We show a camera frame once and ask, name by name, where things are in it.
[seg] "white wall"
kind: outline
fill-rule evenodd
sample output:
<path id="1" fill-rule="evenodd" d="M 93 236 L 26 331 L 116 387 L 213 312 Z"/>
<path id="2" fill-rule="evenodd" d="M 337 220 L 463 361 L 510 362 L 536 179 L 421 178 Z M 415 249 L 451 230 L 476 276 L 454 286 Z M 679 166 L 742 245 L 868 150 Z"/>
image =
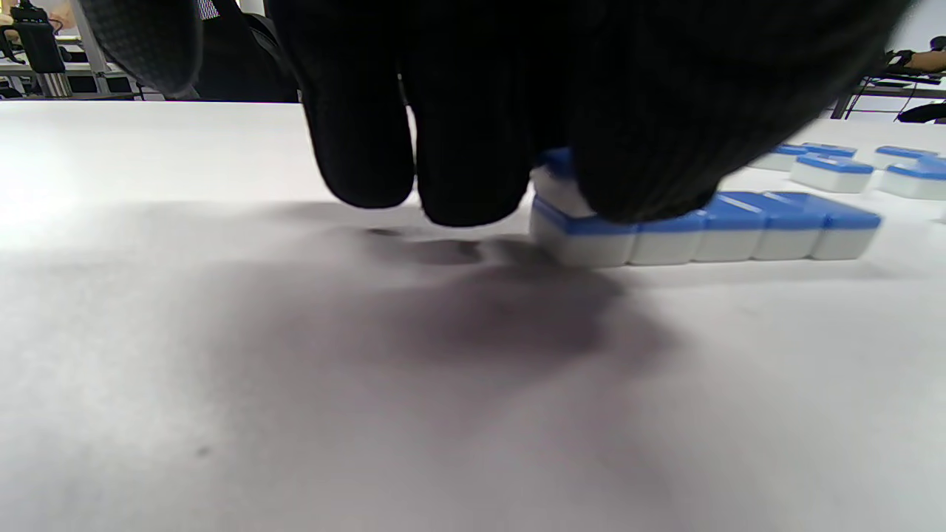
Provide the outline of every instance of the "white wall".
<path id="1" fill-rule="evenodd" d="M 919 0 L 903 18 L 889 48 L 923 52 L 937 35 L 946 35 L 946 0 Z"/>

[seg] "black chair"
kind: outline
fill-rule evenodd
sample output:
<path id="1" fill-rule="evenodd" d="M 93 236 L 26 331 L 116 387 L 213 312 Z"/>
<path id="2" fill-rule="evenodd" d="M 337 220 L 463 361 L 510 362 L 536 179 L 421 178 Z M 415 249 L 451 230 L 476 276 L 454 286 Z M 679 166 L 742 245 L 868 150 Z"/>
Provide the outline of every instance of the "black chair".
<path id="1" fill-rule="evenodd" d="M 936 122 L 946 119 L 946 103 L 931 103 L 929 105 L 920 105 L 909 111 L 904 111 L 897 115 L 900 122 L 925 123 Z"/>
<path id="2" fill-rule="evenodd" d="M 298 85 L 269 19 L 242 12 L 234 0 L 213 0 L 219 17 L 203 21 L 201 100 L 299 101 Z"/>

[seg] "gloved hand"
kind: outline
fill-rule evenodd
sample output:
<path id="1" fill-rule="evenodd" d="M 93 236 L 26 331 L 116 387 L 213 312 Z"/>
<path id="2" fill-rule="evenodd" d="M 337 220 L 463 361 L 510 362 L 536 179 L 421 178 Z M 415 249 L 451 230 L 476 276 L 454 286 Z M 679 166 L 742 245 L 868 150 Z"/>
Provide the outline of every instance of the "gloved hand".
<path id="1" fill-rule="evenodd" d="M 331 190 L 390 207 L 416 172 L 432 221 L 471 226 L 512 213 L 537 154 L 565 145 L 588 204 L 609 220 L 702 206 L 723 176 L 853 85 L 908 3 L 271 0 L 270 10 Z"/>

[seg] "desk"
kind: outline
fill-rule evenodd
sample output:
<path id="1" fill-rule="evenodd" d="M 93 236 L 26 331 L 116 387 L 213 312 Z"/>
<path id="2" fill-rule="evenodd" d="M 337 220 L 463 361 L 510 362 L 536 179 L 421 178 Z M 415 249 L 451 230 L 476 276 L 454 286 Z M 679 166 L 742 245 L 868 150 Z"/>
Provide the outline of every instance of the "desk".
<path id="1" fill-rule="evenodd" d="M 888 98 L 943 98 L 946 99 L 946 89 L 931 89 L 923 87 L 864 87 L 852 93 L 846 93 L 834 103 L 831 113 L 833 120 L 844 118 L 850 108 L 855 95 L 881 96 Z"/>
<path id="2" fill-rule="evenodd" d="M 21 54 L 19 59 L 26 61 L 26 55 Z M 109 63 L 109 70 L 103 73 L 105 78 L 125 78 L 128 75 L 125 72 L 121 71 L 117 65 Z M 6 58 L 0 58 L 0 77 L 10 78 L 10 82 L 13 87 L 23 94 L 26 90 L 23 87 L 23 84 L 20 82 L 19 78 L 33 76 L 33 70 L 29 66 L 29 62 L 26 64 L 10 61 Z M 65 75 L 66 76 L 92 76 L 96 74 L 93 70 L 92 65 L 88 62 L 68 62 L 65 64 Z M 107 88 L 108 85 L 102 83 L 102 87 Z"/>
<path id="3" fill-rule="evenodd" d="M 942 204 L 850 198 L 859 261 L 582 273 L 524 211 L 335 203 L 299 106 L 0 115 L 5 530 L 946 529 Z"/>

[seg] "black device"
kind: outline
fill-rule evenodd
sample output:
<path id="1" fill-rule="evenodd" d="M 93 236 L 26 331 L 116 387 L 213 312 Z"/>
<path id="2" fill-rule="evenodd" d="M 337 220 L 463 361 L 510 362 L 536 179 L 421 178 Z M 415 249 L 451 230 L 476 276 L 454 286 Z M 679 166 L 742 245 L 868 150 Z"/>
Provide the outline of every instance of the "black device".
<path id="1" fill-rule="evenodd" d="M 0 49 L 10 61 L 25 64 L 13 53 L 5 32 L 15 30 L 20 35 L 20 43 L 29 59 L 29 67 L 39 78 L 43 93 L 50 98 L 68 98 L 72 96 L 69 80 L 65 76 L 65 63 L 62 62 L 59 45 L 56 43 L 56 29 L 49 24 L 46 11 L 33 6 L 29 0 L 10 10 L 13 24 L 0 26 Z"/>

